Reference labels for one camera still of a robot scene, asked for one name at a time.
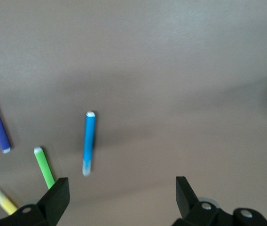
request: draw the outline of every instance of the silver screw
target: silver screw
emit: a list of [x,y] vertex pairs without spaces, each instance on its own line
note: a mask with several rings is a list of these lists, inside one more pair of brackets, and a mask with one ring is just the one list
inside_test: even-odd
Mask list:
[[252,218],[252,214],[248,210],[241,210],[241,214],[246,218]]
[[210,204],[204,202],[203,204],[201,204],[202,208],[204,208],[205,210],[210,210],[212,209],[212,206],[210,206]]

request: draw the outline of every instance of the green pen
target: green pen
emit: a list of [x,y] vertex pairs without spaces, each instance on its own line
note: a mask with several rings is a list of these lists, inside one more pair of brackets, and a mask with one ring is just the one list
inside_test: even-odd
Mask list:
[[36,160],[38,161],[40,170],[44,176],[46,184],[48,188],[50,189],[55,182],[54,182],[54,178],[52,176],[50,167],[48,165],[47,159],[45,157],[44,151],[41,147],[36,147],[34,148],[34,154],[35,154]]

